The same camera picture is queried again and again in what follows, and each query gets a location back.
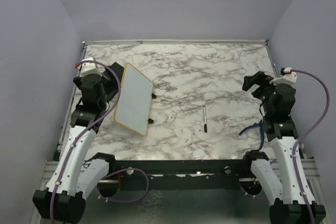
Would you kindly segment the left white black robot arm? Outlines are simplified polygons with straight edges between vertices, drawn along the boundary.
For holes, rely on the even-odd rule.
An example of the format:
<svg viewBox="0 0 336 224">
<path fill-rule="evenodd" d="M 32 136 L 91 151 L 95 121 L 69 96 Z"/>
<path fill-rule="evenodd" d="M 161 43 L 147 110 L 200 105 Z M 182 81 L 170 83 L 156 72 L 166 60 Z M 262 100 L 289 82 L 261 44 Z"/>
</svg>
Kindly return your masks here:
<svg viewBox="0 0 336 224">
<path fill-rule="evenodd" d="M 103 119 L 114 109 L 110 101 L 120 96 L 123 72 L 124 68 L 116 62 L 100 72 L 97 62 L 86 60 L 80 75 L 73 79 L 81 98 L 71 115 L 64 152 L 45 189 L 36 190 L 33 195 L 33 203 L 43 219 L 78 223 L 87 197 L 99 180 L 115 175 L 115 157 L 110 154 L 98 153 L 88 168 L 83 165 Z"/>
</svg>

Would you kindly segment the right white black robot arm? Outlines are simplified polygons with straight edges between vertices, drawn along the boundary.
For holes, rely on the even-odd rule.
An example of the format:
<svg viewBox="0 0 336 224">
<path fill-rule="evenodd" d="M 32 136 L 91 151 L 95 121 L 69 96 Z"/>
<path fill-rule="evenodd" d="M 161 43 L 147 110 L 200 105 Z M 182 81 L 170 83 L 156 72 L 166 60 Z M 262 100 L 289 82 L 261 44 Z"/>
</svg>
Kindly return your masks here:
<svg viewBox="0 0 336 224">
<path fill-rule="evenodd" d="M 244 155 L 241 171 L 246 177 L 256 177 L 265 192 L 271 223 L 321 223 L 327 213 L 325 207 L 316 202 L 311 192 L 301 162 L 300 139 L 290 113 L 295 104 L 297 73 L 291 68 L 282 70 L 280 78 L 264 72 L 245 76 L 242 90 L 252 86 L 258 88 L 252 96 L 261 101 L 264 116 L 262 132 L 276 157 L 279 175 L 271 167 L 267 155 L 251 151 Z"/>
</svg>

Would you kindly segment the yellow framed whiteboard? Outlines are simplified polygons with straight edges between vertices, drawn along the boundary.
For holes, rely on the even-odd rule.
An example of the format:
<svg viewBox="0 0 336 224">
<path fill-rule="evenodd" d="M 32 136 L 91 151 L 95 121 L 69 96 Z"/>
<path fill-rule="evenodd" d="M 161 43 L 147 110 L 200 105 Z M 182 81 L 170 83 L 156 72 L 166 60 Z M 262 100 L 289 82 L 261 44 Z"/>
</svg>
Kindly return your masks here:
<svg viewBox="0 0 336 224">
<path fill-rule="evenodd" d="M 114 121 L 141 136 L 147 135 L 153 90 L 154 83 L 133 64 L 126 63 Z"/>
</svg>

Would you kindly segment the black marker pen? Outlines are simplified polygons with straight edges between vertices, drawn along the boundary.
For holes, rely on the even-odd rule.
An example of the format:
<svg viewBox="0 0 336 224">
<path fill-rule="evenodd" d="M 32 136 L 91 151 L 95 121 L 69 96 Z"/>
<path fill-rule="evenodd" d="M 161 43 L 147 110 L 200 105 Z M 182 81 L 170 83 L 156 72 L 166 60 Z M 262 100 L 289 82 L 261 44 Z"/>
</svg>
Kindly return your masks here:
<svg viewBox="0 0 336 224">
<path fill-rule="evenodd" d="M 204 119 L 204 132 L 207 133 L 207 114 L 206 114 L 206 106 L 203 106 L 203 119 Z"/>
</svg>

